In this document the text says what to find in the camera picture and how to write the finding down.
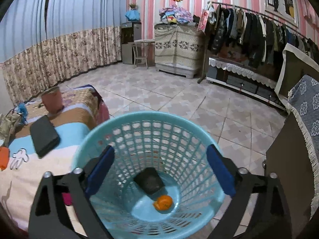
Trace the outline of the beige drawstring pouch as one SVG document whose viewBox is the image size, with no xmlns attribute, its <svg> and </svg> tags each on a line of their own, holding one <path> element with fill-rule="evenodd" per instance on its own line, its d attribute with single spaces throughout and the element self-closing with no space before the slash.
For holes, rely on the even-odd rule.
<svg viewBox="0 0 319 239">
<path fill-rule="evenodd" d="M 22 116 L 19 113 L 1 114 L 1 147 L 8 147 L 10 137 L 14 134 L 21 120 Z"/>
</svg>

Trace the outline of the black square trash piece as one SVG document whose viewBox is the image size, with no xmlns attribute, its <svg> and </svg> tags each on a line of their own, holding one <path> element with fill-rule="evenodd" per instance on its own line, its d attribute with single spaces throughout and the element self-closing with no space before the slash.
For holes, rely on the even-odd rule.
<svg viewBox="0 0 319 239">
<path fill-rule="evenodd" d="M 154 167 L 145 168 L 133 180 L 148 195 L 155 194 L 164 187 L 164 182 Z"/>
</svg>

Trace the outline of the orange plastic cup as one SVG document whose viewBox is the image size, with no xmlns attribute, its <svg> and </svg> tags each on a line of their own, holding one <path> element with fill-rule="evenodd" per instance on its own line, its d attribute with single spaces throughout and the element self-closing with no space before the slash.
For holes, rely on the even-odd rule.
<svg viewBox="0 0 319 239">
<path fill-rule="evenodd" d="M 161 195 L 157 198 L 156 201 L 153 202 L 153 206 L 157 211 L 164 212 L 169 210 L 172 207 L 173 203 L 174 201 L 170 196 Z"/>
</svg>

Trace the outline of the blue plastic bag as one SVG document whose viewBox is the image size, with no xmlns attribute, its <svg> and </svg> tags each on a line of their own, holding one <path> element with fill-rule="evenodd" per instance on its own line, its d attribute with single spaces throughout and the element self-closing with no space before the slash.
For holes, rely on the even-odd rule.
<svg viewBox="0 0 319 239">
<path fill-rule="evenodd" d="M 17 113 L 21 116 L 21 124 L 26 125 L 27 124 L 27 116 L 28 111 L 25 106 L 25 103 L 19 103 L 17 106 Z"/>
</svg>

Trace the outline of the blue floral cloth sofa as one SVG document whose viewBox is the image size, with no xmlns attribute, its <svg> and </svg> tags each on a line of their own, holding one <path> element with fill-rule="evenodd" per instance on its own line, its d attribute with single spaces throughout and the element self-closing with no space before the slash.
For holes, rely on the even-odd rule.
<svg viewBox="0 0 319 239">
<path fill-rule="evenodd" d="M 287 44 L 275 93 L 288 116 L 266 152 L 266 172 L 279 176 L 292 238 L 317 238 L 318 63 Z"/>
</svg>

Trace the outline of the black textured wallet case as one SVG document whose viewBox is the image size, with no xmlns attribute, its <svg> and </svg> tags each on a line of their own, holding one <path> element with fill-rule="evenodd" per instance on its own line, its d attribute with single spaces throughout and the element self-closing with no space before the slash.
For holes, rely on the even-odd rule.
<svg viewBox="0 0 319 239">
<path fill-rule="evenodd" d="M 51 122 L 34 123 L 30 134 L 37 156 L 41 159 L 60 143 L 60 136 Z"/>
</svg>

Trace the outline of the light blue plastic basket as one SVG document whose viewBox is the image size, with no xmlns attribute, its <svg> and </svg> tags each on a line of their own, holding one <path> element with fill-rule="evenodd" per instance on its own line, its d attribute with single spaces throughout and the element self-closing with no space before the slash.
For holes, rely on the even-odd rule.
<svg viewBox="0 0 319 239">
<path fill-rule="evenodd" d="M 176 115 L 141 111 L 94 128 L 72 159 L 84 167 L 115 156 L 90 202 L 114 238 L 187 238 L 208 224 L 225 195 L 207 161 L 213 138 Z"/>
</svg>

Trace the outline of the pink cartoon mug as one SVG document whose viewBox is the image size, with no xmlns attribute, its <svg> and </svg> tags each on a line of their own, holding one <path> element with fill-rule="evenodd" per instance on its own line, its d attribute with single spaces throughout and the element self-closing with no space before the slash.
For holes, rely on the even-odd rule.
<svg viewBox="0 0 319 239">
<path fill-rule="evenodd" d="M 56 114 L 64 107 L 62 93 L 58 86 L 48 88 L 41 94 L 41 100 L 50 114 Z"/>
</svg>

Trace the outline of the low lace covered bench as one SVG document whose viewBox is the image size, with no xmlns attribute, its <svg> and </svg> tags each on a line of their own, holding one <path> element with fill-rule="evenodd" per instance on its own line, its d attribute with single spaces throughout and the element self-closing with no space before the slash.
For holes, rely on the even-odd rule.
<svg viewBox="0 0 319 239">
<path fill-rule="evenodd" d="M 210 57 L 206 80 L 255 98 L 277 109 L 283 111 L 286 109 L 275 93 L 275 81 L 232 62 Z"/>
</svg>

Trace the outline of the blue and floral curtain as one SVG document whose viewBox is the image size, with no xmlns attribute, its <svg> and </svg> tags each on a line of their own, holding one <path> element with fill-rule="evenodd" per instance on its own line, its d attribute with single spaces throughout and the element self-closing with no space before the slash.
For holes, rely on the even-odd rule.
<svg viewBox="0 0 319 239">
<path fill-rule="evenodd" d="M 120 62 L 126 0 L 13 0 L 1 20 L 1 69 L 12 103 Z"/>
</svg>

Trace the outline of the small metal chair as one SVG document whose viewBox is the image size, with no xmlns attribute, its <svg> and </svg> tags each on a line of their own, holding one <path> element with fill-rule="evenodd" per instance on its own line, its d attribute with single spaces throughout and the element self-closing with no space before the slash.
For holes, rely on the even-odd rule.
<svg viewBox="0 0 319 239">
<path fill-rule="evenodd" d="M 133 42 L 128 42 L 133 50 L 133 68 L 137 68 L 140 64 L 145 64 L 146 68 L 148 65 L 148 48 L 150 45 L 155 44 L 155 39 L 137 39 Z"/>
</svg>

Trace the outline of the cloth covered cabinet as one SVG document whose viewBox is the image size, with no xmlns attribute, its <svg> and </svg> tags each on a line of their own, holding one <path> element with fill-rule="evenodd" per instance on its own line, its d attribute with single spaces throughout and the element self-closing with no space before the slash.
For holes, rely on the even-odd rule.
<svg viewBox="0 0 319 239">
<path fill-rule="evenodd" d="M 193 79 L 204 60 L 204 33 L 192 24 L 157 24 L 154 33 L 156 70 Z"/>
</svg>

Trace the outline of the grey water dispenser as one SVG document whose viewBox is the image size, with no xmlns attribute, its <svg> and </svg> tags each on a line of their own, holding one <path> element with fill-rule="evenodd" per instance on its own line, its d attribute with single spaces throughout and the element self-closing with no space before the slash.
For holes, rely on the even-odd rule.
<svg viewBox="0 0 319 239">
<path fill-rule="evenodd" d="M 127 22 L 121 24 L 121 50 L 123 64 L 134 63 L 133 44 L 142 38 L 142 23 Z"/>
</svg>

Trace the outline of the pink hanging bag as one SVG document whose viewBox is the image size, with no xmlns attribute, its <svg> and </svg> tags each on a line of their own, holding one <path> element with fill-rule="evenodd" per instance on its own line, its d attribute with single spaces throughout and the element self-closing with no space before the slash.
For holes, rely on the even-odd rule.
<svg viewBox="0 0 319 239">
<path fill-rule="evenodd" d="M 200 21 L 199 21 L 198 26 L 197 26 L 197 31 L 205 32 L 208 17 L 209 17 L 209 10 L 202 10 Z"/>
</svg>

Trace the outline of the framed black white picture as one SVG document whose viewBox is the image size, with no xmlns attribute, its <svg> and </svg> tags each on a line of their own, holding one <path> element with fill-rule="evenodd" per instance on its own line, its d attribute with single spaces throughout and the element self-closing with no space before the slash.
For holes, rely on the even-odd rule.
<svg viewBox="0 0 319 239">
<path fill-rule="evenodd" d="M 296 0 L 265 0 L 266 12 L 298 27 Z"/>
</svg>

